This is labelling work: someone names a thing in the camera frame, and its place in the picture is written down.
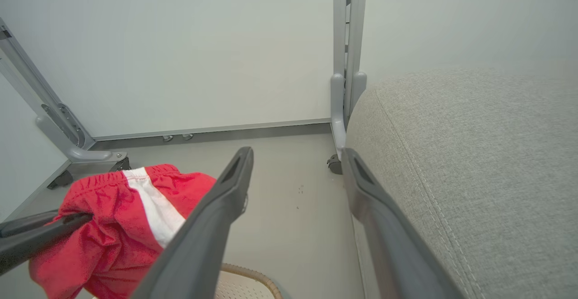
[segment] stitched seam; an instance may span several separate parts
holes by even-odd
[[[403,141],[403,138],[401,137],[401,135],[399,134],[399,132],[396,130],[396,126],[394,125],[394,123],[393,123],[393,121],[390,119],[387,111],[386,111],[385,108],[383,107],[382,102],[379,100],[378,96],[377,96],[375,93],[374,93],[373,95],[375,96],[375,98],[377,99],[379,105],[381,106],[382,111],[383,111],[383,113],[386,115],[387,120],[388,120],[388,121],[390,122],[390,124],[392,125],[393,131],[396,133],[396,135],[398,136],[398,138]],[[450,255],[450,260],[452,261],[452,264],[454,265],[454,271],[455,271],[456,274],[458,275],[458,278],[460,278],[460,282],[461,282],[462,285],[464,286],[464,291],[466,292],[466,295],[469,296],[468,287],[466,286],[466,284],[465,284],[465,282],[464,282],[464,279],[462,279],[462,276],[461,276],[461,274],[460,274],[460,272],[459,272],[459,270],[458,270],[458,266],[457,266],[457,264],[456,264],[456,261],[454,260],[454,256],[452,256],[452,252],[451,252],[450,248],[449,248],[449,247],[447,246],[447,244],[446,244],[446,239],[445,239],[445,237],[442,235],[442,231],[440,230],[440,227],[439,227],[436,219],[434,218],[434,215],[433,215],[431,209],[429,208],[428,201],[425,199],[425,196],[424,196],[424,192],[421,190],[421,187],[419,186],[419,184],[417,183],[417,180],[415,179],[415,175],[413,174],[413,171],[414,171],[415,169],[411,169],[411,167],[410,167],[410,165],[409,165],[409,160],[407,159],[407,157],[406,157],[406,155],[405,155],[405,152],[406,152],[406,151],[405,151],[405,149],[402,149],[402,148],[403,148],[403,144],[400,145],[398,142],[396,142],[396,146],[398,147],[399,151],[400,151],[401,154],[403,155],[403,159],[405,160],[405,164],[407,165],[407,169],[409,169],[409,172],[411,173],[411,179],[413,179],[413,182],[415,182],[415,186],[417,186],[417,190],[419,190],[419,192],[420,192],[420,194],[421,194],[421,198],[423,198],[423,200],[424,200],[424,202],[425,202],[425,207],[426,207],[426,208],[428,209],[428,211],[429,211],[429,216],[431,216],[431,218],[432,218],[432,220],[433,220],[433,223],[434,223],[436,229],[438,229],[438,234],[439,234],[439,236],[440,236],[441,239],[442,239],[442,243],[443,243],[444,247],[446,248],[447,253]]]
[[[150,179],[148,176],[131,176],[127,177],[126,180],[146,180]]]
[[[452,234],[452,237],[454,238],[454,241],[456,241],[456,245],[458,246],[458,249],[460,250],[460,253],[462,254],[462,258],[464,258],[464,262],[466,262],[466,266],[468,267],[468,270],[470,272],[471,278],[474,280],[475,286],[478,288],[478,290],[481,293],[481,296],[483,297],[483,299],[485,299],[485,295],[483,293],[483,291],[481,291],[481,287],[480,285],[477,283],[477,279],[475,278],[473,272],[471,271],[471,267],[469,265],[468,259],[466,258],[464,251],[462,250],[462,247],[460,246],[460,242],[458,241],[458,239],[456,238],[456,235],[454,234],[454,231],[452,230],[452,228],[450,227],[450,224],[447,222],[446,216],[443,214],[442,208],[440,208],[439,204],[438,204],[438,200],[436,200],[434,193],[432,192],[431,187],[429,186],[429,182],[427,181],[427,179],[425,179],[424,176],[424,172],[421,171],[421,167],[417,164],[417,159],[415,159],[415,156],[413,155],[413,152],[411,152],[411,149],[409,149],[409,146],[407,147],[407,149],[409,150],[409,153],[411,154],[411,156],[413,157],[413,161],[417,167],[417,169],[419,169],[420,173],[421,173],[421,177],[424,179],[425,185],[427,186],[429,193],[431,194],[436,206],[438,207],[439,213],[442,215],[443,220],[446,222],[447,228],[450,230],[450,233]]]

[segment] beige floor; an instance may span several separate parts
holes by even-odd
[[[255,163],[248,206],[231,227],[224,262],[266,274],[285,299],[360,299],[363,285],[343,180],[326,167],[335,152],[328,132],[327,126],[306,126],[99,147],[126,149],[133,168],[170,163],[181,172],[217,177],[239,147],[251,146]],[[87,169],[93,167],[73,171],[78,175]],[[21,216],[57,207],[64,194],[42,192]],[[42,290],[25,278],[24,265],[0,278],[2,297],[42,298]]]

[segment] caster wheel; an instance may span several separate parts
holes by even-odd
[[[337,154],[334,154],[329,158],[327,161],[327,166],[329,167],[329,170],[335,175],[343,175],[343,171],[341,170],[341,161],[339,161]]]
[[[66,186],[73,182],[72,174],[69,171],[64,171],[60,176],[56,177],[54,181],[50,183],[49,190],[54,190],[54,188]]]

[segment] baseboard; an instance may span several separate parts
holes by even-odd
[[[12,213],[10,213],[10,215],[8,217],[6,217],[6,219],[4,219],[4,221],[10,221],[10,220],[14,220],[16,219],[16,217],[24,210],[24,208],[26,208],[28,205],[31,204],[32,201],[34,201],[34,199],[38,196],[38,194],[40,194],[40,192],[46,190],[50,183],[56,179],[56,177],[60,176],[60,174],[62,174],[66,168],[68,168],[68,166],[70,166],[71,162],[70,160],[65,161],[52,175],[50,175],[50,177],[42,183],[42,185],[40,185],[40,187],[38,187],[33,194],[30,194],[30,196],[23,201],[22,204],[20,204],[18,206],[18,208],[16,208],[16,210],[14,210]]]
[[[299,126],[299,125],[308,125],[308,124],[322,124],[322,123],[329,123],[329,122],[331,122],[331,118],[316,118],[313,120],[271,122],[271,123],[262,123],[262,124],[248,124],[248,125],[242,125],[242,126],[218,126],[218,127],[208,127],[208,128],[194,128],[194,129],[190,129],[190,130],[160,131],[160,132],[147,132],[147,133],[110,135],[110,136],[93,136],[93,139],[95,141],[112,141],[112,140],[124,140],[124,139],[150,138],[152,136],[163,136],[163,135],[181,135],[181,134],[198,134],[198,133],[208,133],[208,132],[252,130],[252,129],[256,129],[256,128]]]

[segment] sofa cushion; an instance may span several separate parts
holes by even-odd
[[[385,79],[355,106],[347,147],[466,297],[578,293],[576,79],[488,69]]]

